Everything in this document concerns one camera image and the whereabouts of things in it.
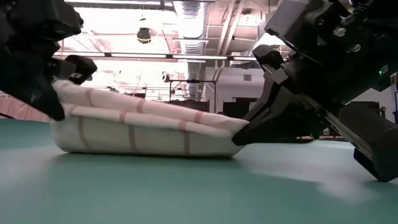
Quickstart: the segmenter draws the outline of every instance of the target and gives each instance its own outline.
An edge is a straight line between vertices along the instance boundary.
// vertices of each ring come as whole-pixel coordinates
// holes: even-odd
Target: ceiling
[[[206,41],[205,55],[217,53],[221,33],[228,26],[228,33],[233,38],[226,47],[226,54],[232,52],[247,52],[258,40],[257,27],[264,14],[276,9],[278,0],[243,0],[243,12],[237,14],[238,2],[217,0],[208,3],[205,19]],[[181,28],[178,16],[174,11],[152,10],[147,7],[147,1],[117,1],[117,0],[68,0],[80,13],[85,23],[80,35],[65,39],[62,51],[66,52],[113,52],[136,54],[181,54],[182,43],[179,32]],[[173,9],[171,2],[166,2],[167,9]],[[234,5],[229,25],[224,24],[228,7]],[[238,19],[236,28],[233,22]],[[137,40],[140,27],[149,27],[152,36],[149,44]],[[168,95],[169,83],[162,81],[163,74],[170,74],[173,79],[185,79],[186,62],[141,62],[141,61],[109,61],[97,60],[98,72],[93,75],[93,81],[85,85],[106,89],[107,86],[118,87],[125,92],[144,91],[142,87],[165,88],[164,91],[151,93]],[[182,90],[176,92],[176,97],[183,98],[186,94],[185,84],[180,84]]]

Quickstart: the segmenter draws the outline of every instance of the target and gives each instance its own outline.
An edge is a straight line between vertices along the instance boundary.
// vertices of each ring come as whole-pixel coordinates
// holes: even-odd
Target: ventilation duct
[[[174,1],[175,12],[178,17],[178,34],[181,38],[191,39],[180,42],[181,53],[187,55],[204,54],[205,43],[195,39],[201,39],[205,35],[205,18],[207,3],[198,1]],[[188,62],[186,79],[199,79],[201,63]],[[188,95],[190,99],[197,100],[201,97],[199,87],[201,85],[189,84]]]

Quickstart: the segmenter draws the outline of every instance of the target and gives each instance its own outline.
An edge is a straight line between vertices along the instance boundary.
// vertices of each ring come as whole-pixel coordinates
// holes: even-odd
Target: pink curtain
[[[35,108],[13,97],[0,98],[0,113],[6,114],[15,119],[43,122],[50,121],[46,114],[43,114]]]

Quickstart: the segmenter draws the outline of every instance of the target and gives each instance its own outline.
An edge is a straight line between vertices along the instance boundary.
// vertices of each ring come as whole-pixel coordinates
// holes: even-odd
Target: white towel
[[[53,87],[67,117],[51,122],[56,145],[67,152],[233,156],[241,119],[146,101],[57,80]]]

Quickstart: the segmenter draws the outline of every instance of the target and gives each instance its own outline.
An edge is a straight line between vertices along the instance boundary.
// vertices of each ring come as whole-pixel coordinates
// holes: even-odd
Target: green table surface
[[[66,154],[0,120],[0,223],[397,223],[398,182],[343,142],[253,144],[234,160]]]

